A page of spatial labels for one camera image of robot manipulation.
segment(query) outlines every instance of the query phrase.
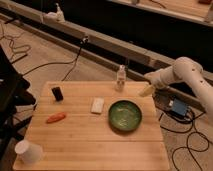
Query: black cable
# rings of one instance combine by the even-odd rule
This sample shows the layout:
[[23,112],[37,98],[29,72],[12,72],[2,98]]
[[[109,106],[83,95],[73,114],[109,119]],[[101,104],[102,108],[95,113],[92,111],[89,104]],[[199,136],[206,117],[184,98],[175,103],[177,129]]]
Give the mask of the black cable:
[[13,58],[18,54],[19,55],[22,54],[23,56],[27,55],[27,52],[31,49],[30,45],[15,46],[15,39],[19,39],[24,34],[24,32],[21,33],[18,36],[6,35],[2,22],[0,22],[0,25],[1,25],[1,32],[2,32],[2,35],[0,37],[0,41],[3,40],[3,39],[8,40],[9,41],[9,48],[12,51],[12,56],[9,58],[9,60],[12,61]]
[[[186,146],[178,147],[178,148],[176,148],[176,149],[172,152],[172,162],[173,162],[173,164],[174,164],[175,169],[179,171],[180,169],[177,167],[177,164],[176,164],[176,162],[175,162],[175,154],[176,154],[179,150],[186,149],[186,150],[189,152],[189,154],[190,154],[190,156],[192,157],[192,159],[195,161],[196,165],[199,167],[199,169],[200,169],[201,171],[203,171],[201,165],[199,164],[199,162],[198,162],[197,159],[195,158],[193,152],[199,152],[199,153],[205,152],[205,151],[207,151],[207,150],[210,148],[210,144],[213,145],[213,142],[211,142],[211,141],[206,137],[206,135],[204,135],[203,133],[199,132],[199,131],[197,130],[197,128],[196,128],[196,125],[195,125],[196,119],[200,118],[200,117],[203,116],[205,113],[203,112],[203,113],[199,114],[198,116],[195,116],[195,113],[194,113],[194,111],[193,111],[192,109],[190,109],[188,112],[189,112],[190,115],[187,116],[187,117],[189,118],[189,120],[187,120],[186,122],[183,122],[184,119],[183,119],[183,121],[176,120],[176,118],[171,117],[171,115],[168,115],[168,113],[164,113],[164,112],[160,115],[159,121],[162,119],[162,117],[163,117],[165,114],[167,114],[168,117],[170,117],[171,119],[177,121],[178,123],[187,124],[187,122],[188,122],[188,124],[191,124],[190,129],[187,130],[187,131],[184,131],[184,132],[185,132],[185,133],[188,133],[188,132],[190,132],[190,131],[192,130],[192,128],[194,128],[195,131],[194,131],[194,132],[191,132],[191,133],[187,136],[187,139],[186,139]],[[165,130],[167,130],[167,131],[169,131],[169,132],[173,132],[173,133],[181,133],[181,134],[183,133],[183,132],[179,132],[179,131],[175,131],[175,130],[170,130],[170,129],[165,128],[165,127],[162,127],[162,128],[165,129]],[[195,134],[199,135],[203,140],[206,141],[206,143],[207,143],[207,146],[206,146],[206,147],[204,147],[203,149],[195,149],[195,148],[192,148],[192,147],[190,146],[190,143],[189,143],[189,142],[190,142],[190,139],[191,139],[191,137],[192,137],[193,135],[195,135]]]
[[44,67],[44,66],[49,66],[49,65],[60,65],[60,64],[69,65],[69,64],[73,64],[73,63],[74,63],[74,67],[71,68],[71,69],[69,70],[69,72],[65,75],[65,77],[62,79],[62,80],[65,80],[66,77],[70,74],[70,72],[75,68],[76,63],[77,63],[77,60],[78,60],[79,55],[80,55],[80,53],[81,53],[81,50],[82,50],[82,48],[83,48],[83,45],[86,44],[86,43],[87,43],[87,41],[83,41],[83,40],[80,42],[80,48],[79,48],[79,50],[78,50],[78,53],[77,53],[77,56],[76,56],[75,59],[73,59],[73,60],[71,60],[71,61],[69,61],[69,62],[49,62],[49,63],[46,63],[46,64],[42,64],[42,65],[39,65],[39,66],[37,66],[37,67],[35,67],[35,68],[33,68],[33,69],[27,71],[26,73],[23,74],[23,76],[26,76],[27,74],[29,74],[29,73],[31,73],[31,72],[33,72],[33,71],[39,69],[39,68],[42,68],[42,67]]
[[192,130],[192,128],[193,128],[193,118],[194,118],[194,114],[193,114],[193,113],[191,113],[191,114],[192,114],[192,116],[190,116],[190,117],[191,117],[190,120],[184,122],[184,120],[183,120],[183,121],[180,121],[180,120],[178,120],[177,118],[175,118],[174,116],[172,116],[172,115],[170,115],[170,114],[168,114],[167,112],[164,111],[164,112],[161,114],[161,116],[160,116],[160,118],[159,118],[159,121],[161,121],[161,119],[163,118],[163,116],[166,115],[166,116],[170,117],[171,119],[173,119],[174,121],[176,121],[176,122],[178,122],[178,123],[180,123],[180,124],[191,124],[191,125],[190,125],[190,127],[189,127],[187,130],[184,130],[184,131],[172,130],[172,129],[169,129],[169,128],[167,128],[167,127],[165,127],[165,126],[162,126],[162,125],[161,125],[160,127],[161,127],[162,129],[164,129],[164,130],[166,130],[166,131],[169,131],[169,132],[172,132],[172,133],[186,134],[186,133],[190,132],[190,131]]
[[155,1],[155,0],[149,0],[150,2],[153,2],[153,3],[155,3],[155,4],[158,4],[158,5],[160,5],[162,8],[164,8],[164,9],[167,9],[166,8],[166,6],[165,5],[163,5],[162,3],[160,3],[160,2],[157,2],[157,1]]
[[73,67],[67,72],[67,74],[64,76],[64,78],[63,78],[61,81],[65,81],[66,78],[67,78],[67,76],[75,69],[75,67],[76,67],[76,65],[77,65],[77,61],[78,61],[79,55],[81,54],[82,45],[83,45],[83,44],[81,44],[81,46],[80,46],[80,48],[79,48],[79,51],[78,51],[78,53],[77,53],[77,56],[76,56],[76,59],[75,59],[75,62],[74,62]]

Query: wooden table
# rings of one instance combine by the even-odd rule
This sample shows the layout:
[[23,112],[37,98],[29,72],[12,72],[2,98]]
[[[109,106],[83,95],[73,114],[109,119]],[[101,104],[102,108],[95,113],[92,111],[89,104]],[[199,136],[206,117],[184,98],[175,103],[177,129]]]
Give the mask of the wooden table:
[[[44,158],[25,166],[17,157],[14,170],[169,170],[159,122],[151,96],[138,93],[145,82],[127,82],[116,92],[115,82],[48,82],[43,89],[25,139],[41,145]],[[56,102],[51,87],[60,86],[64,100]],[[103,113],[90,113],[94,97],[105,100]],[[118,134],[108,124],[108,110],[118,100],[131,100],[143,113],[139,128],[130,134]],[[46,124],[57,112],[67,112],[64,120]]]

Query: white container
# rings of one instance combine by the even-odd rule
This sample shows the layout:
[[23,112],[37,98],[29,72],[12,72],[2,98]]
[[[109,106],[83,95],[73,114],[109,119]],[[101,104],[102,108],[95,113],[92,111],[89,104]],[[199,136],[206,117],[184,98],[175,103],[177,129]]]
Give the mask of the white container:
[[35,164],[43,157],[42,147],[27,140],[18,142],[15,146],[15,152],[26,165]]
[[117,72],[117,80],[116,80],[116,90],[123,91],[124,85],[126,82],[126,70],[124,65],[120,65],[119,70]]

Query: black object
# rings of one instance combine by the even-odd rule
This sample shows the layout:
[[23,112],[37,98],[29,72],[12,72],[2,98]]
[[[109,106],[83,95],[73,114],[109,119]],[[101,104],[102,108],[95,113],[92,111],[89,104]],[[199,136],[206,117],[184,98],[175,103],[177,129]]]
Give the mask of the black object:
[[61,101],[64,99],[60,87],[52,88],[52,92],[53,95],[55,96],[56,101]]
[[0,160],[11,138],[22,140],[23,135],[18,131],[25,127],[31,117],[13,123],[13,115],[18,105],[33,105],[35,98],[27,92],[30,83],[19,74],[9,62],[0,46]]

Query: white block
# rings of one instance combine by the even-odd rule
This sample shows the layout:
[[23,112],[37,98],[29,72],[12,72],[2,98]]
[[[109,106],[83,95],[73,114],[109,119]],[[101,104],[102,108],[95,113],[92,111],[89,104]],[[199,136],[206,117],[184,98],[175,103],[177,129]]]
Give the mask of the white block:
[[94,98],[91,113],[101,114],[104,106],[103,98]]

